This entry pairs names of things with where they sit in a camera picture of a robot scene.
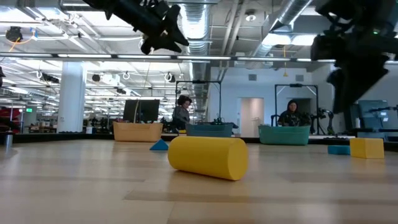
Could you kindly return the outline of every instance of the ceiling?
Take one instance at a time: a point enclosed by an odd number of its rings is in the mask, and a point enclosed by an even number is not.
[[[50,7],[40,7],[42,2],[52,2]],[[83,1],[72,0],[75,4],[83,4]],[[239,12],[242,8],[242,1],[238,6],[236,15],[232,15],[231,8],[233,0],[210,1],[217,4],[207,5],[210,9],[209,31],[205,39],[200,41],[208,44],[208,55],[221,55],[223,40],[231,19],[237,21]],[[277,13],[282,1],[278,0],[251,0],[247,2],[246,11],[254,10],[256,19],[247,21],[244,18],[240,26],[234,23],[232,30],[238,28],[237,36],[231,48],[231,55],[250,55],[253,50],[261,43],[264,38],[263,26],[266,16]],[[122,21],[117,16],[112,16],[106,20],[103,12],[99,11],[80,11],[80,7],[69,7],[70,11],[62,12],[60,5],[56,1],[36,0],[36,8],[31,11],[26,7],[15,7],[12,4],[0,6],[0,52],[32,52],[32,53],[52,53],[52,54],[142,54],[140,51],[141,33],[134,32],[132,27]],[[303,11],[300,18],[316,16],[312,6]],[[182,18],[178,21],[182,27]],[[23,34],[23,44],[10,42],[5,38],[5,33],[10,26],[20,26]],[[297,26],[300,29],[308,29],[308,26]],[[305,34],[317,34],[325,26],[314,31],[306,30]],[[293,30],[289,35],[294,36],[302,32]],[[302,45],[286,45],[285,47],[273,47],[269,55],[273,57],[294,57],[309,58],[309,47]],[[158,50],[155,55],[175,55],[169,50]],[[182,55],[189,54],[188,48],[183,48]],[[6,74],[4,84],[23,85],[23,87],[3,88],[2,101],[0,104],[9,105],[12,100],[5,98],[18,97],[25,99],[19,101],[20,104],[30,104],[30,98],[36,102],[45,104],[52,102],[51,110],[42,110],[43,113],[52,113],[57,110],[57,98],[59,97],[60,87],[54,85],[51,88],[45,87],[49,84],[41,81],[38,77],[42,73],[61,79],[62,61],[59,60],[31,60],[23,58],[6,57],[0,58],[0,65]],[[90,60],[83,62],[88,71],[86,90],[86,114],[97,111],[106,113],[103,108],[111,108],[111,114],[117,115],[123,111],[124,96],[116,93],[112,88],[115,85],[126,87],[129,90],[128,97],[159,97],[162,99],[162,114],[170,116],[172,105],[174,105],[175,83],[166,81],[165,75],[170,73],[175,75],[176,80],[192,81],[196,79],[192,73],[192,63],[188,61],[179,62],[107,62]],[[214,66],[215,64],[202,62],[204,66]],[[313,63],[284,63],[274,62],[272,68],[313,68]],[[92,76],[101,75],[100,82],[94,82]],[[205,99],[207,96],[206,85],[197,87],[186,84],[182,87],[182,94],[190,95],[194,105],[192,116],[200,117],[205,110]]]

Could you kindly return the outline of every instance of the teal container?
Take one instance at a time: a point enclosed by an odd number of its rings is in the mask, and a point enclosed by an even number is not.
[[[271,127],[259,126],[260,142],[271,145],[306,146],[310,137],[310,126]]]
[[[232,124],[227,125],[185,125],[187,130],[187,136],[198,136],[198,137],[218,137],[218,138],[230,138],[232,136]]]

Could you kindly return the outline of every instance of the person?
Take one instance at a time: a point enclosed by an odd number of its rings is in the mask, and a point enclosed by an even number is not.
[[[287,103],[287,110],[280,115],[278,124],[290,127],[308,125],[307,122],[303,122],[302,117],[302,114],[299,113],[299,105],[297,102],[295,100],[290,100]]]
[[[184,95],[180,95],[177,100],[177,106],[173,111],[173,124],[178,130],[185,130],[185,125],[189,124],[189,112],[188,108],[191,105],[192,100]]]

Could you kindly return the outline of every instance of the foam cylinder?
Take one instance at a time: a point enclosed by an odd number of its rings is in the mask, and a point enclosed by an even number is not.
[[[248,148],[240,138],[177,137],[169,162],[177,170],[240,180],[248,169]]]

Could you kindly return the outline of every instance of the wooden floor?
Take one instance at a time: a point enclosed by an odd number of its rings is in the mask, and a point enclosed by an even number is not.
[[[150,144],[65,141],[0,157],[1,224],[396,224],[398,154],[249,145],[242,181],[175,172]]]

